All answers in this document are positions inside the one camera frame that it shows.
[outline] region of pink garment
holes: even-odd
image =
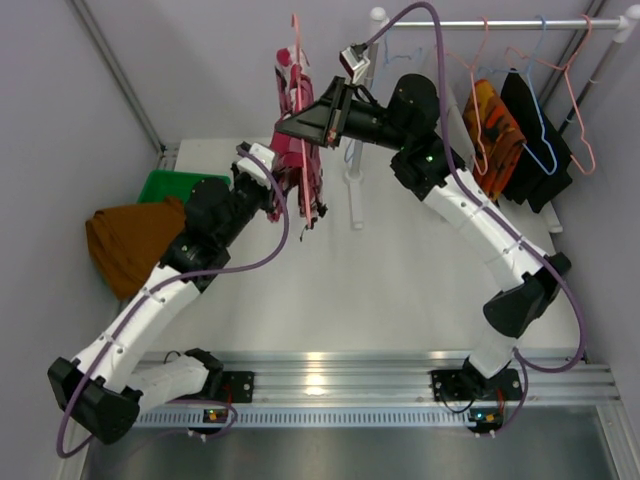
[[[309,78],[309,62],[304,51],[300,51],[300,65],[295,62],[296,47],[278,50],[276,54],[276,80],[278,82],[278,96],[280,101],[280,119],[298,112],[313,103],[313,87]],[[302,104],[297,105],[296,79],[300,72],[302,89]],[[300,215],[305,216],[304,191],[302,182],[302,142],[303,140],[289,137],[282,133],[274,132],[271,138],[271,149],[279,158],[276,162],[274,174],[280,183],[285,195],[294,187],[298,187],[298,205]],[[320,164],[320,149],[305,142],[307,152],[307,181],[309,185],[309,198],[311,204],[312,227],[318,217],[323,217],[327,207],[322,203],[322,166]],[[275,205],[275,212],[269,215],[271,221],[277,222],[282,214],[282,209]]]

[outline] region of garment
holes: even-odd
[[[313,103],[313,87],[309,77],[309,62],[304,51],[300,51],[300,64],[296,63],[295,46],[278,50],[276,54],[276,80],[278,82],[278,97],[280,101],[281,119],[304,109]],[[297,75],[301,69],[302,104],[297,105]],[[289,137],[275,132],[271,138],[270,148],[278,154],[274,168],[274,175],[278,179],[282,190],[287,195],[293,188],[298,187],[298,205],[300,215],[305,215],[304,192],[302,182],[302,142],[298,138]],[[326,207],[322,203],[322,166],[320,163],[320,149],[305,142],[307,152],[307,181],[313,222],[318,216],[324,216]],[[272,221],[277,221],[282,214],[279,205],[274,205],[274,213],[269,215]]]
[[[98,210],[86,222],[89,255],[119,300],[135,295],[184,228],[180,199]]]
[[[488,166],[484,175],[475,169],[473,177],[484,193],[495,201],[516,168],[525,137],[498,96],[498,92],[487,80],[477,81],[475,89],[480,125],[477,121],[473,92],[464,109],[463,119],[476,149],[478,165],[484,169],[484,158],[478,144],[478,128],[480,128],[480,141],[486,152]]]
[[[553,168],[553,157],[540,138],[540,120],[526,82],[517,73],[508,74],[500,97],[520,125],[527,139],[527,146],[550,171]],[[571,162],[571,150],[544,112],[542,119],[546,130],[545,138],[551,144],[558,162],[556,172],[547,175],[531,155],[523,151],[511,180],[504,189],[506,198],[519,204],[528,200],[531,209],[536,213],[573,181],[567,172]]]

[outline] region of gray floor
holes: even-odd
[[[159,433],[134,430],[93,448],[84,480],[617,478],[591,410],[527,409],[512,427],[495,440],[418,428],[238,429],[206,444],[177,434],[123,462]]]

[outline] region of green plastic bin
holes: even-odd
[[[178,197],[182,203],[185,203],[189,200],[193,186],[203,178],[209,177],[218,177],[224,180],[227,185],[231,184],[231,179],[225,175],[154,170],[147,177],[144,188],[138,197],[138,203],[162,202],[167,195]]]

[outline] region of clothing rack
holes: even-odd
[[[371,10],[370,17],[370,34],[374,35],[389,21],[384,8],[376,7]],[[634,28],[640,21],[640,4],[630,6],[624,15],[618,18],[593,18],[591,19],[591,27],[594,30],[614,30],[615,33],[611,39],[609,47],[600,58],[598,64],[589,76],[589,80],[578,95],[576,103],[578,106],[585,100],[592,87],[600,82],[602,74],[610,65],[611,60],[620,50],[620,46],[627,41]],[[441,21],[440,25],[443,30],[484,30],[485,23],[482,20],[462,20],[462,21]],[[543,26],[547,30],[586,30],[589,26],[584,18],[570,20],[489,20],[489,30],[542,30]],[[391,27],[391,30],[410,30],[410,29],[433,29],[433,22],[397,22]],[[376,70],[376,58],[378,54],[378,42],[369,47],[368,55],[370,58],[370,66],[363,80],[363,84],[367,88],[371,88],[373,77]],[[554,93],[555,88],[550,91],[549,96]],[[575,110],[571,111],[565,117],[564,122],[559,128],[560,134],[564,132],[571,123]],[[362,209],[362,194],[360,184],[364,180],[364,174],[361,169],[363,143],[356,141],[353,147],[353,159],[349,168],[345,173],[345,180],[349,186],[349,203],[351,207],[351,226],[359,230],[364,227],[364,215]]]

